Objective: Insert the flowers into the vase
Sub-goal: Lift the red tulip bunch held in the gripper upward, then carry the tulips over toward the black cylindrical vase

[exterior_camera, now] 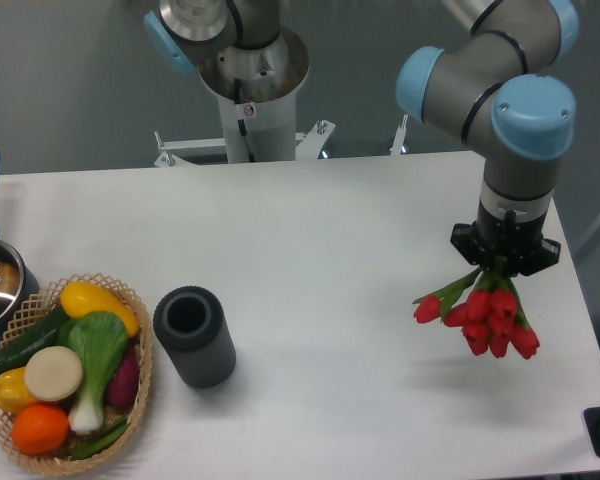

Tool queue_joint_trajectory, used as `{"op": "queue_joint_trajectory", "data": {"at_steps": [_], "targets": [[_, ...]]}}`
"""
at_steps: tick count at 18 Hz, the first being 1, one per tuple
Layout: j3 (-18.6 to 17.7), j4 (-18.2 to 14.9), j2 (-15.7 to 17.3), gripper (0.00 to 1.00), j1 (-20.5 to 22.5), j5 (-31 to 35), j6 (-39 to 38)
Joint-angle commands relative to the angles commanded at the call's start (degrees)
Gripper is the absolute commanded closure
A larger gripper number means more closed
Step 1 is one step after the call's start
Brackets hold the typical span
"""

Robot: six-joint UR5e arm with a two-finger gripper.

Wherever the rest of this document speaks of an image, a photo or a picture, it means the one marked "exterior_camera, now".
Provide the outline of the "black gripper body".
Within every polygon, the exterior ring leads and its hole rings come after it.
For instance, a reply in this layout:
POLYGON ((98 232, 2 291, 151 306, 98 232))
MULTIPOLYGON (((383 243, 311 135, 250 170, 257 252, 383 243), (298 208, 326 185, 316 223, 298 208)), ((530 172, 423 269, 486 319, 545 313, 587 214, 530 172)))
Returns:
POLYGON ((468 263, 472 251, 493 252, 495 266, 490 271, 504 275, 506 258, 511 256, 533 260, 535 273, 547 269, 558 263, 561 253, 560 243, 542 233, 550 200, 549 196, 530 201, 482 196, 476 220, 455 224, 451 243, 468 263))

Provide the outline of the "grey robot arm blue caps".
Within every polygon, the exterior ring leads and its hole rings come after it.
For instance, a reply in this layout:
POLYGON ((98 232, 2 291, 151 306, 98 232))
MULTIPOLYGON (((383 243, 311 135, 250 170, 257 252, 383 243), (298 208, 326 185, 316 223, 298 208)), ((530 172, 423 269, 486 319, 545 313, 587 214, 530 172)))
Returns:
MULTIPOLYGON (((278 2, 157 1, 144 27, 166 63, 198 73, 216 97, 230 162, 319 153, 315 136, 296 137, 308 51, 282 26, 278 2)), ((559 243, 542 228, 572 141, 576 102, 544 69, 578 30, 568 1, 494 1, 477 14, 460 50, 420 48, 399 72, 395 96, 405 113, 485 161, 476 220, 451 234, 472 265, 530 276, 559 260, 559 243)))

